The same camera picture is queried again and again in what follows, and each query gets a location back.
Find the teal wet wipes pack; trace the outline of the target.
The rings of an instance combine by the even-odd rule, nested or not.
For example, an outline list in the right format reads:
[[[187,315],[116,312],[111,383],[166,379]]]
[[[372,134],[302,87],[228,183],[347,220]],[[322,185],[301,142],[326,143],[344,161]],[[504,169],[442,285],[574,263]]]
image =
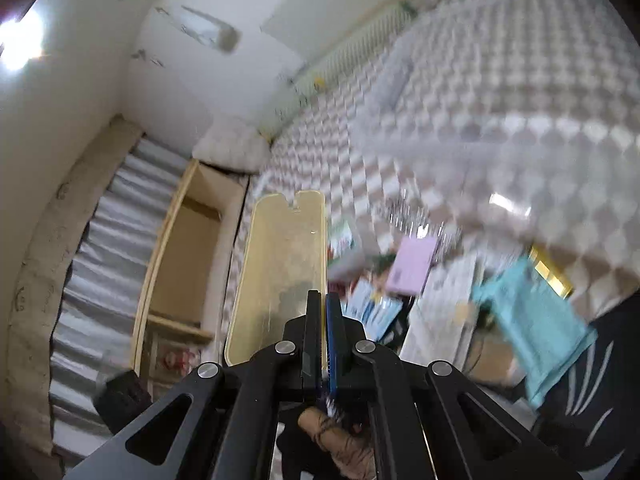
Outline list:
[[[597,331],[521,257],[472,289],[472,303],[492,313],[525,373],[532,408],[594,344]]]

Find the clear plastic storage bin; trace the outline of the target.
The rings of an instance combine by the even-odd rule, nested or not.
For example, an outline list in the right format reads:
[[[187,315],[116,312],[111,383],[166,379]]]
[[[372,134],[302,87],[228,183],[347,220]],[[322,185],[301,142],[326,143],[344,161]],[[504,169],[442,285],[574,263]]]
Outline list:
[[[462,216],[639,269],[639,48],[606,0],[462,0],[392,45],[349,124]]]

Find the green label plastic box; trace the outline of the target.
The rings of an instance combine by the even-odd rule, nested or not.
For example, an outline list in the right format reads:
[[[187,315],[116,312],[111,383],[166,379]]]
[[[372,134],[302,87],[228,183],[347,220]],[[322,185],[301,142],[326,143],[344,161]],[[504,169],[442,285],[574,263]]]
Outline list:
[[[366,244],[353,218],[342,217],[331,224],[326,249],[326,277],[329,282],[348,282],[367,265]]]

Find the pink notepad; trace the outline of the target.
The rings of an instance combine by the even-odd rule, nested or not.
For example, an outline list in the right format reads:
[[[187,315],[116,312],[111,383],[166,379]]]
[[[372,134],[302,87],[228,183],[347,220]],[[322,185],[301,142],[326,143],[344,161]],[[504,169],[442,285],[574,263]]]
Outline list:
[[[390,267],[385,290],[405,296],[420,296],[430,272],[438,240],[405,236]]]

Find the wooden bedside shelf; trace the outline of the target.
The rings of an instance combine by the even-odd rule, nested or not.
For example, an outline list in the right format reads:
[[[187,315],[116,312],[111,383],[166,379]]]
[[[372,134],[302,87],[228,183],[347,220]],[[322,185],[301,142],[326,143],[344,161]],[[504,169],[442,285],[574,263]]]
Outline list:
[[[246,183],[192,159],[157,234],[130,364],[154,400],[213,360]]]

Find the white fluffy pillow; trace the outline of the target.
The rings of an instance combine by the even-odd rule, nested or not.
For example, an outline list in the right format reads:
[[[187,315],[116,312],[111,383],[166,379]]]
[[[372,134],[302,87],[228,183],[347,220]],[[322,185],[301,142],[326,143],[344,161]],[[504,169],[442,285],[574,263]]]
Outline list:
[[[258,174],[270,156],[268,140],[235,117],[217,117],[192,150],[192,157],[200,162],[239,174]]]

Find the grey striped curtain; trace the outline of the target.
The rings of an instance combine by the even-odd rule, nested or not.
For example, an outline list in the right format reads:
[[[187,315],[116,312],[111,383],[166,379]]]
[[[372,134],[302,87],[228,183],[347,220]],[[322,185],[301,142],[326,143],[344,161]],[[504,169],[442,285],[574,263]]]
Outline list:
[[[188,161],[142,138],[100,197],[70,264],[52,334],[52,442],[74,466],[111,435],[92,398],[130,367],[138,301],[157,232]]]

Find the gold rectangular case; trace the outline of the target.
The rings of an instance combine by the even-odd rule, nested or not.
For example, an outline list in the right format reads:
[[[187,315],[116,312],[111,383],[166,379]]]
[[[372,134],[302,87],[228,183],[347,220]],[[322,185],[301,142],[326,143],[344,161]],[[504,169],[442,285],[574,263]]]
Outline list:
[[[544,248],[533,244],[529,248],[528,258],[538,275],[561,298],[570,298],[574,292],[574,286],[570,279],[557,266]]]

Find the long green bolster pillow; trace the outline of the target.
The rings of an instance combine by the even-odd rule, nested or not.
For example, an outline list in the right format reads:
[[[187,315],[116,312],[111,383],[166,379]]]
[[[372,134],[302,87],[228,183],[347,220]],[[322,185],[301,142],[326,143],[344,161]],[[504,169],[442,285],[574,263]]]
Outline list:
[[[276,92],[258,119],[259,133],[267,140],[275,138],[320,94],[334,88],[343,76],[366,62],[379,46],[399,34],[417,15],[418,10],[409,1],[401,1],[368,18]]]

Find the black white patterned cloth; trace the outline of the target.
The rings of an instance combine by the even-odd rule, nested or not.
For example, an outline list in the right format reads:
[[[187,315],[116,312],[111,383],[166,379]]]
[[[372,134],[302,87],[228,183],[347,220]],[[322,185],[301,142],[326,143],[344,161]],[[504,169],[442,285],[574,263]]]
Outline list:
[[[597,340],[546,394],[535,434],[584,479],[637,479],[639,296],[590,326]]]

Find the checkered brown white bedspread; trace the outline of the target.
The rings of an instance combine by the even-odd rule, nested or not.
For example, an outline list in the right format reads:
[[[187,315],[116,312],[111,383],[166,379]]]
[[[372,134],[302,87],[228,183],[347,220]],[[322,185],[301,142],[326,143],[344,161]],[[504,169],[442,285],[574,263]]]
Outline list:
[[[610,0],[428,0],[272,144],[247,203],[316,190],[389,250],[385,203],[548,249],[585,318],[639,286],[639,44]]]

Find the white bag on wall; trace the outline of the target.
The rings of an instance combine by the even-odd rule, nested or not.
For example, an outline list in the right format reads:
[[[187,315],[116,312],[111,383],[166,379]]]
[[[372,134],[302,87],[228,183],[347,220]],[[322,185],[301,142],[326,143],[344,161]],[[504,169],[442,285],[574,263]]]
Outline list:
[[[240,33],[230,24],[188,6],[157,6],[160,14],[171,26],[204,47],[231,53],[240,40]]]

